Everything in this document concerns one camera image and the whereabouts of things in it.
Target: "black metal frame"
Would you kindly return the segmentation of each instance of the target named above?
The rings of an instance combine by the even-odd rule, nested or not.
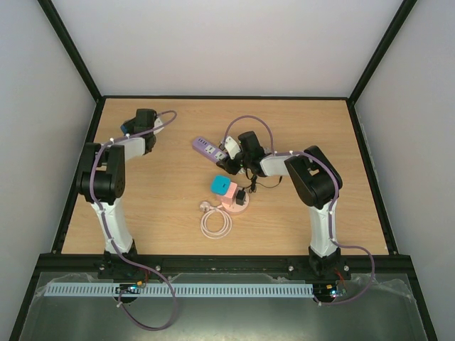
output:
[[[407,274],[414,297],[417,299],[420,316],[424,324],[424,329],[429,340],[437,340],[431,318],[422,295],[422,291],[417,280],[411,258],[409,256],[399,255],[392,229],[387,218],[384,203],[382,201],[378,182],[375,177],[375,171],[370,160],[370,155],[365,143],[365,139],[355,112],[355,103],[365,89],[368,81],[373,76],[374,71],[380,64],[384,54],[390,47],[393,39],[397,35],[405,19],[409,15],[417,0],[404,0],[398,9],[392,23],[382,37],[379,46],[376,48],[370,59],[365,71],[360,77],[355,89],[349,98],[346,97],[231,97],[231,96],[102,96],[94,80],[85,66],[73,40],[66,30],[60,16],[55,10],[51,0],[38,0],[48,17],[51,25],[54,27],[60,41],[65,46],[68,55],[74,62],[77,71],[87,85],[90,93],[97,102],[92,122],[87,133],[86,141],[93,141],[102,110],[106,99],[109,98],[160,98],[160,99],[285,99],[285,100],[343,100],[346,102],[350,119],[353,124],[355,137],[360,149],[360,154],[367,173],[370,189],[373,194],[379,220],[386,241],[388,256],[374,256],[376,263],[376,273],[378,274]],[[102,261],[102,255],[64,255],[61,254],[66,232],[70,223],[71,215],[76,202],[77,193],[75,191],[75,179],[71,185],[69,196],[65,209],[60,221],[58,231],[53,243],[52,253],[41,254],[31,277],[27,288],[21,309],[16,319],[10,340],[18,340],[26,319],[28,307],[32,301],[33,294],[38,283],[38,278],[42,272],[93,272],[95,264]],[[161,272],[166,276],[178,274],[181,272],[247,272],[247,273],[267,273],[274,276],[283,276],[290,279],[304,279],[308,283],[320,283],[321,281],[314,278],[309,268],[308,256],[154,256],[139,255],[137,261],[148,266],[155,267],[159,265]],[[347,256],[346,261],[349,264],[351,273],[368,273],[371,271],[370,260],[367,256]]]

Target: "coiled white cable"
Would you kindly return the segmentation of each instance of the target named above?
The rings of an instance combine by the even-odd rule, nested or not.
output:
[[[205,214],[202,216],[202,219],[200,220],[200,230],[203,233],[203,235],[206,236],[207,238],[221,239],[223,237],[226,237],[229,234],[230,230],[232,229],[232,219],[229,213],[220,209],[222,207],[223,207],[222,205],[219,205],[217,207],[212,206],[207,201],[202,202],[199,206],[199,209],[205,212]],[[207,228],[207,219],[215,212],[221,213],[221,215],[223,216],[224,223],[221,229],[212,232]]]

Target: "wooden table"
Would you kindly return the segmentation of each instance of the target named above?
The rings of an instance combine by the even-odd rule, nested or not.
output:
[[[123,205],[128,228],[140,254],[306,255],[311,239],[309,210],[285,177],[273,189],[258,186],[250,206],[233,216],[231,233],[212,240],[200,232],[199,203],[217,203],[210,184],[223,173],[195,152],[197,136],[218,144],[228,124],[251,114],[265,120],[278,151],[303,150],[317,145],[343,179],[338,201],[336,230],[341,244],[361,245],[374,254],[387,254],[378,214],[344,101],[249,99],[108,99],[95,141],[121,135],[120,125],[138,108],[158,112],[175,109],[177,119],[157,136],[153,151],[128,162]],[[265,128],[255,120],[236,123],[230,135],[256,132],[269,146]],[[249,185],[244,175],[230,176]],[[277,177],[260,179],[274,185]],[[218,229],[221,217],[210,217],[209,228]],[[63,247],[64,254],[101,254],[104,238],[95,212],[78,196]],[[362,254],[347,250],[344,254]]]

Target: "white wall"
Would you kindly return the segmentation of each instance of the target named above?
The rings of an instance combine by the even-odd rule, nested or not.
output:
[[[54,0],[102,94],[348,96],[401,0]]]
[[[357,105],[400,252],[440,340],[455,296],[455,7],[418,1]]]
[[[36,0],[0,1],[0,340],[49,252],[95,107]]]

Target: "purple power strip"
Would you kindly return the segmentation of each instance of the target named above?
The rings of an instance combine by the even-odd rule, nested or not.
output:
[[[221,151],[221,149],[200,136],[194,139],[193,149],[199,152],[199,154],[204,155],[213,163],[217,163],[219,160],[223,160],[228,156],[225,152]]]

